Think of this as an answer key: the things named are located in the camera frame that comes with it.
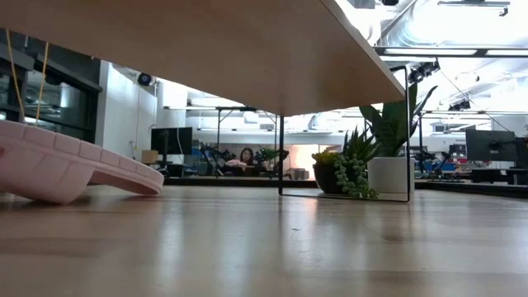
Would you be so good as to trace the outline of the pink rubber slide sandal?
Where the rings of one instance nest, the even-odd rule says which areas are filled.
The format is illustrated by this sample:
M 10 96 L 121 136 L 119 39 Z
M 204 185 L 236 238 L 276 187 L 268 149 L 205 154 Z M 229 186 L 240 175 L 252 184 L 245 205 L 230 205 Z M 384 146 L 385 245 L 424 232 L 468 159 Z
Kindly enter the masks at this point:
M 64 205 L 90 182 L 154 196 L 162 190 L 164 176 L 95 144 L 0 120 L 0 191 Z

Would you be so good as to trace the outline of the distant green plant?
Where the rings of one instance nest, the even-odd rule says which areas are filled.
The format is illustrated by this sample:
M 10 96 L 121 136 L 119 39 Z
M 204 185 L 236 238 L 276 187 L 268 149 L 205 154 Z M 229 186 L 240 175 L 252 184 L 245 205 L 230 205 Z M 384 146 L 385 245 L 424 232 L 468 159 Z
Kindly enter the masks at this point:
M 260 148 L 255 155 L 255 159 L 261 165 L 268 165 L 271 161 L 275 160 L 279 155 L 277 150 L 271 148 Z

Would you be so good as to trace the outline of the succulent plant in dark pot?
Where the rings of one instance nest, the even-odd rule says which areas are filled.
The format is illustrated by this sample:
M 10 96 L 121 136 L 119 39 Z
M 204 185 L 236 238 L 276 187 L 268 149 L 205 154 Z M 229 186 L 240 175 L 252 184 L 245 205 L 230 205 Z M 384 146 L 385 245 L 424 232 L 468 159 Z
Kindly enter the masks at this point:
M 344 195 L 356 199 L 376 199 L 378 193 L 369 186 L 367 163 L 373 159 L 380 145 L 369 130 L 354 129 L 346 133 L 341 152 L 325 151 L 312 155 L 314 176 L 325 194 Z

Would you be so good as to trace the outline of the black monitor on stand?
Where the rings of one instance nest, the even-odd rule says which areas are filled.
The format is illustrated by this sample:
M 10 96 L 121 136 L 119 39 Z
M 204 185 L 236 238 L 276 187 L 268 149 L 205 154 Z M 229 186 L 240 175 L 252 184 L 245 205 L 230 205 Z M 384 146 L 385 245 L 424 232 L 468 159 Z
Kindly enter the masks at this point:
M 151 149 L 159 154 L 191 155 L 192 128 L 159 128 L 151 130 Z

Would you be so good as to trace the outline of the snake plant in white pot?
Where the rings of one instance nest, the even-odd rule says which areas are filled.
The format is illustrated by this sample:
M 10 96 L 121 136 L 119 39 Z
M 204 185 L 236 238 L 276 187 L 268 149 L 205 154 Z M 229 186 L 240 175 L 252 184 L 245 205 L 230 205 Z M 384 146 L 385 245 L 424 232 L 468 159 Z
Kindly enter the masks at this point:
M 408 88 L 408 99 L 383 104 L 378 111 L 362 106 L 360 112 L 370 124 L 378 150 L 367 163 L 370 188 L 379 193 L 408 194 L 413 191 L 413 159 L 404 149 L 417 128 L 416 117 L 436 87 L 417 101 L 417 84 Z

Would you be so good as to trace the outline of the distant blue equipment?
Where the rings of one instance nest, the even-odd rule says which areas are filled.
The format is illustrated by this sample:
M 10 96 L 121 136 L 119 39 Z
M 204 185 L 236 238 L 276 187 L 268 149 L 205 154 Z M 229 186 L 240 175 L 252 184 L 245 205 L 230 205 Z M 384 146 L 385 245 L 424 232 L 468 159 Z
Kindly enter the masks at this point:
M 446 152 L 418 152 L 414 157 L 415 168 L 419 172 L 441 175 L 443 172 L 454 172 L 458 165 Z

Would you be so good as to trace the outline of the long ceiling light bar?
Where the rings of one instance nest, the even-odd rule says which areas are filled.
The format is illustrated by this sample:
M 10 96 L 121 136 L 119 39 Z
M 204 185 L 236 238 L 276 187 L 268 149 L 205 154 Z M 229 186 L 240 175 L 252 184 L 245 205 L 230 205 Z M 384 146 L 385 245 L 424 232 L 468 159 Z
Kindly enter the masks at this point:
M 374 47 L 379 56 L 444 57 L 444 58 L 528 58 L 528 48 L 408 48 Z

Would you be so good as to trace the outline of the black framed window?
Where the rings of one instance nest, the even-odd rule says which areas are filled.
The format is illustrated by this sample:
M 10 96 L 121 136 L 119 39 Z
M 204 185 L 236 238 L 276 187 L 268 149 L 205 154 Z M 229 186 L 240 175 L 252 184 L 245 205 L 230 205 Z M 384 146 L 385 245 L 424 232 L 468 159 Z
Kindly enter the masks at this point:
M 0 120 L 93 142 L 101 60 L 0 28 Z

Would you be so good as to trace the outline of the large black monitor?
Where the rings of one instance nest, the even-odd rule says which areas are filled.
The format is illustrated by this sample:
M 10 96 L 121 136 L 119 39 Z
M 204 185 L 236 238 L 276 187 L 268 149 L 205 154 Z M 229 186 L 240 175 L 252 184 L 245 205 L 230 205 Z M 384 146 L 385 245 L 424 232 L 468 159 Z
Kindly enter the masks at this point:
M 515 162 L 516 137 L 513 132 L 497 130 L 466 130 L 468 160 Z

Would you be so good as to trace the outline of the distant black desk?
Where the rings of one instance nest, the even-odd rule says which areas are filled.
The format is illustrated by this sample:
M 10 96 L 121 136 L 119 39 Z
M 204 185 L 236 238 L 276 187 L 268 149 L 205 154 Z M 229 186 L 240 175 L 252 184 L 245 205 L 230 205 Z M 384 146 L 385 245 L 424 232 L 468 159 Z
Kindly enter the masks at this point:
M 508 169 L 474 169 L 470 173 L 470 180 L 473 183 L 480 182 L 506 182 L 513 186 L 528 186 L 528 169 L 508 168 Z

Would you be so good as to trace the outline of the hanging ceiling light fixture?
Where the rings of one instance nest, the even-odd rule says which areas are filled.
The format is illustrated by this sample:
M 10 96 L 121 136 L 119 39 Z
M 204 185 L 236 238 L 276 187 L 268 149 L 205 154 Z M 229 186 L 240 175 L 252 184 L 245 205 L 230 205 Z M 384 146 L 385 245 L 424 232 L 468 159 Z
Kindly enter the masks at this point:
M 439 0 L 438 6 L 449 7 L 498 7 L 502 11 L 499 13 L 500 17 L 504 17 L 509 13 L 510 1 L 493 1 L 493 0 Z

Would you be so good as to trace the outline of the black aluminium table frame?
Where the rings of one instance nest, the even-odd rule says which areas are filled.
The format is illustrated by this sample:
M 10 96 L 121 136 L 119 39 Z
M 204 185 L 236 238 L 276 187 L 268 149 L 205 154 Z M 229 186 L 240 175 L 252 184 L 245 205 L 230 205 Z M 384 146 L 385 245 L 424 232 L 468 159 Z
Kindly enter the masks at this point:
M 235 186 L 235 187 L 271 187 L 277 188 L 278 181 L 266 178 L 215 178 L 189 177 L 168 178 L 164 186 Z M 496 185 L 482 183 L 449 183 L 416 181 L 416 190 L 448 191 L 483 196 L 501 196 L 528 200 L 528 186 Z

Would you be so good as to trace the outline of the distant black metal frame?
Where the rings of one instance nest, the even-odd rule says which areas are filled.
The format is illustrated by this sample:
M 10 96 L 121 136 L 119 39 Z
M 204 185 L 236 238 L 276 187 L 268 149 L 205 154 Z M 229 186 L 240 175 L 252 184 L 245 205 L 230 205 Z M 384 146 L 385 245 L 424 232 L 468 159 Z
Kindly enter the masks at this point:
M 240 112 L 247 112 L 247 111 L 251 111 L 251 112 L 257 112 L 257 109 L 254 108 L 254 107 L 250 107 L 250 106 L 217 106 L 214 108 L 215 110 L 217 110 L 218 112 L 218 119 L 217 119 L 217 135 L 216 135 L 216 141 L 217 141 L 217 146 L 219 146 L 219 141 L 220 141 L 220 128 L 221 128 L 221 123 L 222 121 L 227 118 L 233 111 L 240 111 Z M 228 111 L 228 114 L 224 117 L 221 116 L 222 112 L 223 111 Z M 276 127 L 277 127 L 277 120 L 278 120 L 278 116 L 275 115 L 275 118 L 272 119 L 266 111 L 263 111 L 272 121 L 272 123 L 274 124 L 275 126 L 275 136 L 276 136 Z

